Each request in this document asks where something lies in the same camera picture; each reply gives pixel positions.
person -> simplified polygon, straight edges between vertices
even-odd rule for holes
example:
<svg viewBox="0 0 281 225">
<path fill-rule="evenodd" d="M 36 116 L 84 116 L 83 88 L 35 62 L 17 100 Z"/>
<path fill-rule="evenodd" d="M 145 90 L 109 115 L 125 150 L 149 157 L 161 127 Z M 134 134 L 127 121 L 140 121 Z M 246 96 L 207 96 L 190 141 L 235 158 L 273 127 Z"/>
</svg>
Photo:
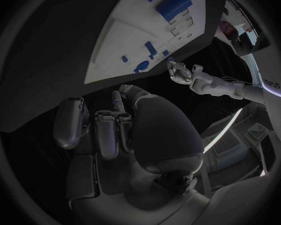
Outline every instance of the person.
<svg viewBox="0 0 281 225">
<path fill-rule="evenodd" d="M 225 37 L 229 40 L 229 41 L 235 41 L 239 38 L 239 32 L 238 30 L 228 21 L 227 15 L 229 14 L 227 12 L 228 10 L 225 8 L 219 25 L 217 27 L 217 30 L 215 32 L 214 37 L 219 37 L 221 34 L 224 34 Z"/>
</svg>

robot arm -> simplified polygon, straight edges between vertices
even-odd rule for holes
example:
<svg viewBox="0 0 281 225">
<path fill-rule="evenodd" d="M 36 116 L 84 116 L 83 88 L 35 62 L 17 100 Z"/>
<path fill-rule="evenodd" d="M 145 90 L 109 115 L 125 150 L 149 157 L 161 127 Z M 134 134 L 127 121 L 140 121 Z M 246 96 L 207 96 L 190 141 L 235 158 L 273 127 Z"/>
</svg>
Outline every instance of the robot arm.
<svg viewBox="0 0 281 225">
<path fill-rule="evenodd" d="M 212 96 L 228 95 L 233 99 L 247 99 L 265 104 L 263 89 L 258 86 L 245 85 L 241 81 L 225 81 L 216 76 L 202 72 L 203 67 L 194 65 L 188 70 L 183 63 L 169 60 L 167 68 L 170 78 L 179 84 L 188 85 L 189 88 L 199 95 L 210 94 Z"/>
</svg>

robotic hand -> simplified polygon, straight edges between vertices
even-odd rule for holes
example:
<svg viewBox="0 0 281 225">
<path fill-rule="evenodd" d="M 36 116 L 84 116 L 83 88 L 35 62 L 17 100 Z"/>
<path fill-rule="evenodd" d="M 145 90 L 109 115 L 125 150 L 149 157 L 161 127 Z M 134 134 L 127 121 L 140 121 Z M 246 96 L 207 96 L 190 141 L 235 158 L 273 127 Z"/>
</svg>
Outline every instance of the robotic hand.
<svg viewBox="0 0 281 225">
<path fill-rule="evenodd" d="M 167 69 L 174 82 L 188 85 L 196 94 L 210 94 L 216 97 L 228 95 L 233 99 L 248 99 L 265 104 L 261 87 L 245 85 L 241 81 L 228 82 L 216 76 L 210 76 L 202 72 L 203 67 L 201 65 L 194 65 L 190 71 L 184 63 L 174 62 L 173 59 L 169 58 Z"/>
</svg>

